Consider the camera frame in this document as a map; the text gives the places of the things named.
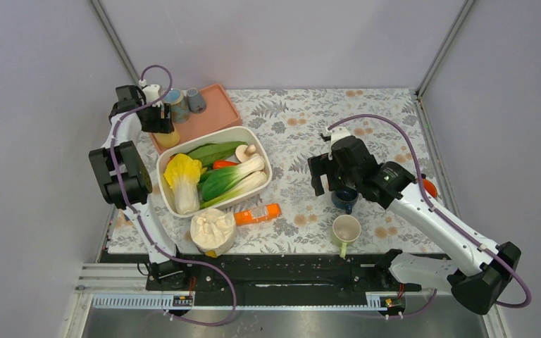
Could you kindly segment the yellow cup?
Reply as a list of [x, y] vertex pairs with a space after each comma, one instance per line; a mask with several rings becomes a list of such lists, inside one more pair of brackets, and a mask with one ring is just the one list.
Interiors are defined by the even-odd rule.
[[153, 133], [156, 143], [164, 149], [173, 148], [180, 142], [180, 134], [177, 131], [170, 133]]

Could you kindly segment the navy round cup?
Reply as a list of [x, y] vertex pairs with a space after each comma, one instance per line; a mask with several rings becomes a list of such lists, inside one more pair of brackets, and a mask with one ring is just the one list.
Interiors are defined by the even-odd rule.
[[351, 215], [353, 208], [358, 201], [359, 193], [355, 189], [346, 188], [343, 190], [333, 191], [331, 201], [334, 207], [344, 211], [347, 215]]

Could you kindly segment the light green mug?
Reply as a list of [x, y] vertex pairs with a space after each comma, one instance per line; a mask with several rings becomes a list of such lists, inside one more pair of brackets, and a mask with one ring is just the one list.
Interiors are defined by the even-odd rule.
[[339, 215], [333, 220], [331, 227], [331, 240], [338, 248], [339, 257], [345, 258], [347, 248], [361, 235], [360, 222], [351, 215]]

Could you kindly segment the orange mug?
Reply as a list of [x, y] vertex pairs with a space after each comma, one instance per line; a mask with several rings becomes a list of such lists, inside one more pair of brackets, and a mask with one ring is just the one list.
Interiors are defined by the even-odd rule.
[[423, 186], [433, 199], [438, 197], [437, 187], [430, 180], [423, 178]]

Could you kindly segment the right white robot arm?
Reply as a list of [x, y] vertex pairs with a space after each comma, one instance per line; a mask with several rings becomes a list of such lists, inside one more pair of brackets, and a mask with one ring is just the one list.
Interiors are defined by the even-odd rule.
[[311, 185], [316, 195], [328, 189], [353, 189], [419, 229], [447, 255], [447, 261], [391, 249], [376, 270], [380, 287], [393, 290], [400, 284], [446, 291], [467, 310], [487, 314], [516, 276], [521, 250], [512, 242], [498, 244], [475, 231], [420, 186], [419, 180], [393, 161], [379, 163], [366, 145], [354, 136], [331, 143], [330, 152], [308, 159]]

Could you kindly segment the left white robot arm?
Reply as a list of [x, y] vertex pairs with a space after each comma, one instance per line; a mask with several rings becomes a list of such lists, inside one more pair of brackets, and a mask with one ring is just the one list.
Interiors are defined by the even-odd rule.
[[118, 101], [110, 114], [111, 129], [103, 145], [89, 152], [89, 162], [106, 203], [114, 205], [136, 227], [151, 264], [174, 259], [177, 246], [156, 214], [150, 174], [137, 150], [141, 132], [171, 131], [170, 109], [162, 103], [161, 87], [147, 84], [116, 88]]

